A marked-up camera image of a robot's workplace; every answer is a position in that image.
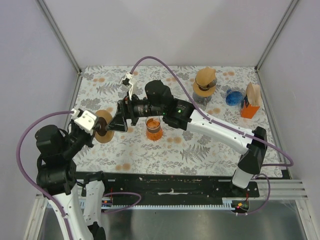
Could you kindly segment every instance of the metal floor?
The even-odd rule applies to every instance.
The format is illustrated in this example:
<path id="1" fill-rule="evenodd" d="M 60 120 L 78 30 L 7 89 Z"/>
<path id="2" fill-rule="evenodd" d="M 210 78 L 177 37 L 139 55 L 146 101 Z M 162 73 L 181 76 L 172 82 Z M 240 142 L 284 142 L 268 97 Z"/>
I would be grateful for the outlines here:
<path id="1" fill-rule="evenodd" d="M 251 209 L 261 201 L 251 201 Z M 51 208 L 38 240 L 63 240 Z M 108 240 L 306 240 L 294 201 L 271 201 L 260 212 L 236 217 L 218 210 L 125 210 L 102 215 Z"/>

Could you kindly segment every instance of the brown hat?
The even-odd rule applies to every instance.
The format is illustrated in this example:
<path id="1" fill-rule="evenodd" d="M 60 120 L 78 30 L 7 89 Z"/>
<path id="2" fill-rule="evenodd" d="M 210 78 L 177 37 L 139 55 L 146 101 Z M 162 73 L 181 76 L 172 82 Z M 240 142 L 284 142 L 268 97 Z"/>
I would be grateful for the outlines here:
<path id="1" fill-rule="evenodd" d="M 201 97 L 209 97 L 214 94 L 216 90 L 216 70 L 214 68 L 206 67 L 199 70 L 195 76 L 193 83 L 193 91 Z"/>

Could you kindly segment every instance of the orange box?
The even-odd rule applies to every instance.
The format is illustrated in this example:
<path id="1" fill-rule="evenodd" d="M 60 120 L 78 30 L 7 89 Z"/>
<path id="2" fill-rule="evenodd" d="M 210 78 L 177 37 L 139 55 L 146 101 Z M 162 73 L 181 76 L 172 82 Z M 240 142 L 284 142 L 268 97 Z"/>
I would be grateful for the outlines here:
<path id="1" fill-rule="evenodd" d="M 252 119 L 260 106 L 252 106 L 248 101 L 248 96 L 245 95 L 241 103 L 241 117 Z"/>
<path id="2" fill-rule="evenodd" d="M 246 86 L 245 97 L 241 103 L 241 117 L 252 119 L 261 105 L 260 86 L 250 82 L 248 86 Z"/>

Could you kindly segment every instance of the round bread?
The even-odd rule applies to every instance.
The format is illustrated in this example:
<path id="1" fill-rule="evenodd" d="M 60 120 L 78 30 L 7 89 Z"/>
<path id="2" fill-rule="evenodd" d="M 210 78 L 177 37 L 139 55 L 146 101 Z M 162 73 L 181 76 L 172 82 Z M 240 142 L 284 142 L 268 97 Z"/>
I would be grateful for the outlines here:
<path id="1" fill-rule="evenodd" d="M 98 117 L 104 118 L 106 123 L 108 124 L 112 120 L 112 116 L 110 112 L 107 110 L 99 110 L 95 113 Z M 95 133 L 94 137 L 95 139 L 101 143 L 106 144 L 111 141 L 111 139 L 114 137 L 115 131 L 107 131 L 104 136 L 100 136 L 97 132 Z"/>

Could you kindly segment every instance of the orange liquid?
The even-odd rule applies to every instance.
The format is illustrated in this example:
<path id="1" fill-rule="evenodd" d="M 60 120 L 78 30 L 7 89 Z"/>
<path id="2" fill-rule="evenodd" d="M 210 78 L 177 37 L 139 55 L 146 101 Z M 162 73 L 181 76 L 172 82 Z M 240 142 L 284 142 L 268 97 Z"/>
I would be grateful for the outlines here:
<path id="1" fill-rule="evenodd" d="M 147 125 L 148 128 L 156 129 L 157 127 L 159 127 L 160 122 L 158 122 L 158 121 L 149 121 L 149 122 L 146 123 L 146 125 Z M 161 127 L 159 128 L 159 131 L 155 132 L 155 133 L 149 132 L 148 128 L 146 129 L 146 137 L 148 139 L 152 140 L 152 141 L 159 140 L 162 137 L 162 135 L 164 134 L 164 131 L 162 130 Z"/>

